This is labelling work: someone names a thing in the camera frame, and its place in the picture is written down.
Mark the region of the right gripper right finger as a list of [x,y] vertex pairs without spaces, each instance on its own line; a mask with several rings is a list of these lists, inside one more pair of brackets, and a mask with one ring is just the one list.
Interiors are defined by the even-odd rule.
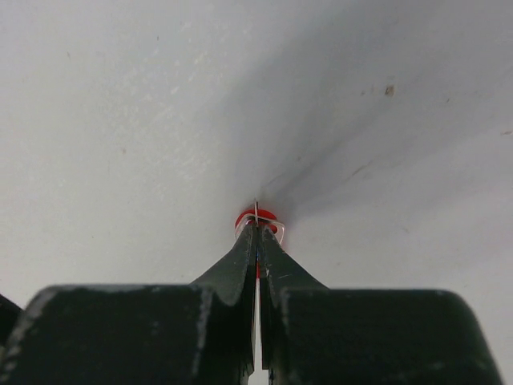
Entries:
[[500,384],[471,308],[446,290],[330,289],[259,232],[271,384]]

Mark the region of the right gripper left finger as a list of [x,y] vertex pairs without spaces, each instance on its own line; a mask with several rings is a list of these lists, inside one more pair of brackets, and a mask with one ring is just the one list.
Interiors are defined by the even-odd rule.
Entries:
[[186,285],[61,285],[22,311],[4,384],[245,384],[254,370],[257,229]]

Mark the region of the red key tag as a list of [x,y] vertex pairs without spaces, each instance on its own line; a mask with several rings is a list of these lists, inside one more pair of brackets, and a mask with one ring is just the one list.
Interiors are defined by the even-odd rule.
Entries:
[[[274,237],[277,239],[280,245],[283,244],[285,238],[285,225],[281,223],[277,217],[270,211],[265,209],[258,209],[259,213],[259,225],[267,225],[273,232]],[[254,223],[253,208],[247,209],[240,214],[235,221],[235,238],[237,239],[244,227],[248,224]]]

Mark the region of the silver key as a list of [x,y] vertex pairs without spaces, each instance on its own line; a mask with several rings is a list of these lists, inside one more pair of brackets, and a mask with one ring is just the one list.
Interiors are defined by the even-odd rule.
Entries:
[[258,209],[259,209],[259,206],[258,206],[258,201],[257,199],[255,198],[254,199],[254,202],[253,202],[253,218],[254,218],[254,223],[255,225],[258,227],[259,225],[259,213],[258,213]]

